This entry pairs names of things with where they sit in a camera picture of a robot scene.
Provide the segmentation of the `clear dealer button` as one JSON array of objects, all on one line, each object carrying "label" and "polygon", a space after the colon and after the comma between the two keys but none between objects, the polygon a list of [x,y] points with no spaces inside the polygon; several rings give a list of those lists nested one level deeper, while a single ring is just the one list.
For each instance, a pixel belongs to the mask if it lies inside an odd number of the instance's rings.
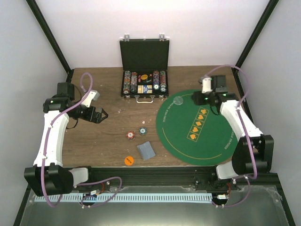
[{"label": "clear dealer button", "polygon": [[173,103],[174,103],[175,105],[182,105],[183,102],[184,102],[184,100],[183,100],[183,98],[182,98],[181,96],[176,96],[176,97],[174,97],[174,99],[173,99]]}]

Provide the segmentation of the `red poker chip stack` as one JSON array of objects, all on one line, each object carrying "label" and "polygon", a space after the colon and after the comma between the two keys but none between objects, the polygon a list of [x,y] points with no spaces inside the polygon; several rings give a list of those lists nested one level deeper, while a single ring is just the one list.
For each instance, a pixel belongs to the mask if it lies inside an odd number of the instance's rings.
[{"label": "red poker chip stack", "polygon": [[132,131],[127,132],[127,138],[129,140],[134,140],[135,139],[135,133]]}]

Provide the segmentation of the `blue poker chip stack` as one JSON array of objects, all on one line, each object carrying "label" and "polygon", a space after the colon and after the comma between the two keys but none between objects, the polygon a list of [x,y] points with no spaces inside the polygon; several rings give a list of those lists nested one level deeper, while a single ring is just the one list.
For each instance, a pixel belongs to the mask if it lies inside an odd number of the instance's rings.
[{"label": "blue poker chip stack", "polygon": [[147,129],[146,129],[145,127],[139,128],[139,134],[140,134],[141,136],[146,135],[146,134],[147,134]]}]

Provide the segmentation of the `orange big blind button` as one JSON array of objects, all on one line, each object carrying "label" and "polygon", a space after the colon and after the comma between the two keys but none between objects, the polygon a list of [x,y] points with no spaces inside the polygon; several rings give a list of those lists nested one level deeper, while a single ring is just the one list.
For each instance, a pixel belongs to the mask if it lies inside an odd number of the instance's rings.
[{"label": "orange big blind button", "polygon": [[124,163],[126,166],[132,166],[134,164],[134,158],[132,156],[127,156],[124,159]]}]

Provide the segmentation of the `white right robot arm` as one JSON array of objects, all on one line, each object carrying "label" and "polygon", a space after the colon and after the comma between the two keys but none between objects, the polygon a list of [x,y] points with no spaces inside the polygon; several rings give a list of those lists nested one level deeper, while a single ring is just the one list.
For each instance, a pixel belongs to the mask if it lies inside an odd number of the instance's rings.
[{"label": "white right robot arm", "polygon": [[237,95],[228,91],[224,75],[206,75],[199,79],[199,83],[202,88],[193,93],[194,104],[215,107],[218,114],[227,120],[238,140],[231,161],[217,165],[216,173],[209,177],[210,186],[219,190],[226,184],[226,179],[257,179],[260,173],[269,173],[273,137],[264,135],[246,115]]}]

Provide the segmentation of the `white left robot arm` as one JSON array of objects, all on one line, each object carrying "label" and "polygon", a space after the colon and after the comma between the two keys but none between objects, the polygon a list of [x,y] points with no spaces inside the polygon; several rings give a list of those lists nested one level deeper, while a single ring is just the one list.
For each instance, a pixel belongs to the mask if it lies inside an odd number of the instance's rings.
[{"label": "white left robot arm", "polygon": [[75,101],[75,86],[68,82],[57,85],[57,94],[43,104],[44,130],[40,149],[31,168],[24,170],[24,178],[37,196],[69,194],[80,184],[85,190],[96,185],[96,178],[89,174],[88,167],[66,169],[63,167],[62,150],[64,134],[71,118],[92,123],[101,123],[108,114],[97,112],[91,105],[100,96],[90,90],[80,101]]}]

